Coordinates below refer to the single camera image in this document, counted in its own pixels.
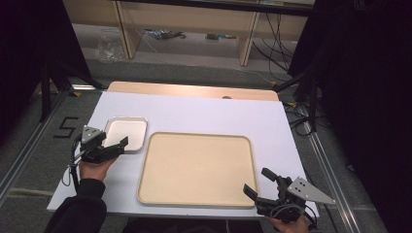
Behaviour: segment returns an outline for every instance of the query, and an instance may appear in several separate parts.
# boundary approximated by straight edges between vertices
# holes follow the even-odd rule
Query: floor
[[[100,61],[96,61],[99,57],[98,54],[102,52],[102,50],[99,50],[99,41],[102,42],[101,37],[105,36],[111,39],[111,43],[116,48],[117,43],[120,42],[118,29],[85,25],[74,25],[74,28],[85,58],[87,62],[90,62],[90,67],[92,65],[96,67],[95,64],[116,64],[117,61],[115,60],[120,60],[130,65],[147,64],[148,67],[156,64],[167,64],[179,67],[200,67],[205,68],[205,71],[219,68],[253,77],[253,79],[259,81],[257,86],[266,89],[270,89],[274,82],[282,83],[290,78],[279,66],[269,63],[267,58],[258,52],[257,48],[251,50],[248,66],[243,67],[239,65],[234,39],[209,40],[206,39],[206,35],[192,33],[186,33],[186,38],[184,39],[177,37],[166,40],[156,40],[146,35],[133,59],[124,60],[120,55],[115,60],[100,59]],[[255,39],[255,43],[259,49],[269,54],[273,40],[263,41],[262,39]],[[283,44],[287,50],[293,52],[296,42],[283,42]],[[273,55],[275,60],[279,61],[281,65],[287,65],[279,53]],[[101,75],[102,82],[112,81],[111,77],[103,76],[104,74]],[[285,102],[293,102],[292,93],[294,88],[295,86],[291,86],[288,90],[279,93],[280,99]],[[58,102],[58,95],[53,97],[55,98],[54,103]],[[92,114],[92,109],[89,107],[90,103],[95,103],[98,101],[98,98],[99,93],[92,91],[83,93],[82,101],[76,98],[65,99],[65,106],[62,110],[56,111],[56,117],[68,117],[73,109],[77,109],[84,112],[83,118],[77,121],[77,124],[79,124],[77,126],[81,126],[82,123],[87,122],[87,116]],[[294,108],[286,108],[290,121],[299,117],[299,114],[296,114],[294,110]],[[0,203],[0,232],[42,231],[52,214],[46,211],[47,204],[57,181],[60,180],[63,174],[62,171],[65,169],[64,166],[53,166],[53,164],[64,164],[65,158],[62,159],[60,155],[67,153],[67,145],[70,144],[50,143],[54,141],[49,138],[55,135],[48,135],[48,133],[43,135],[43,138],[33,139],[30,137],[32,132],[38,127],[38,119],[40,117],[40,95],[38,91],[33,93],[32,102],[27,107],[26,112],[26,116],[21,117],[8,143],[1,147],[1,179],[11,173],[9,169],[13,167],[15,161],[20,161],[17,160],[20,157],[27,155],[30,160],[17,164],[17,166],[21,167],[20,172],[15,174],[18,179],[12,183],[11,186],[13,188],[7,194],[7,198],[3,203]],[[61,122],[52,119],[48,128],[58,128],[59,123]],[[317,155],[314,151],[313,142],[307,136],[300,136],[300,134],[305,132],[304,125],[294,128],[292,132],[298,152],[301,154],[302,164],[305,166],[308,175],[310,174],[313,184],[330,195],[332,192],[329,189],[330,186],[325,178],[325,173],[319,165],[319,160],[315,159]],[[321,217],[319,220],[319,230],[315,232],[386,232],[385,226],[368,199],[361,182],[357,179],[356,173],[349,171],[345,167],[344,151],[339,147],[339,142],[334,137],[333,130],[328,126],[325,118],[318,120],[317,137],[322,143],[323,152],[330,158],[329,162],[333,168],[333,173],[339,181],[339,187],[343,189],[342,193],[355,216],[355,225],[358,229],[351,229],[351,226],[348,226],[339,208],[330,206],[328,209],[331,212],[331,217],[329,217],[326,208],[319,206]],[[28,150],[27,142],[34,142],[34,145],[36,145],[34,152],[25,154]],[[44,157],[44,154],[55,154],[56,156]],[[108,216],[102,232],[120,232],[120,229],[127,221],[128,218],[125,216]],[[264,232],[273,232],[273,228],[267,221],[262,221],[261,224]]]

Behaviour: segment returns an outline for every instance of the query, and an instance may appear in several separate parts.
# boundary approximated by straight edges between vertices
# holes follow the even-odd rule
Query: hand
[[[118,159],[117,157],[99,164],[81,161],[79,163],[81,179],[96,179],[101,182],[106,178],[110,166]]]
[[[296,222],[284,223],[277,218],[268,217],[272,223],[282,233],[308,233],[309,228],[306,224],[306,217],[301,216]]]

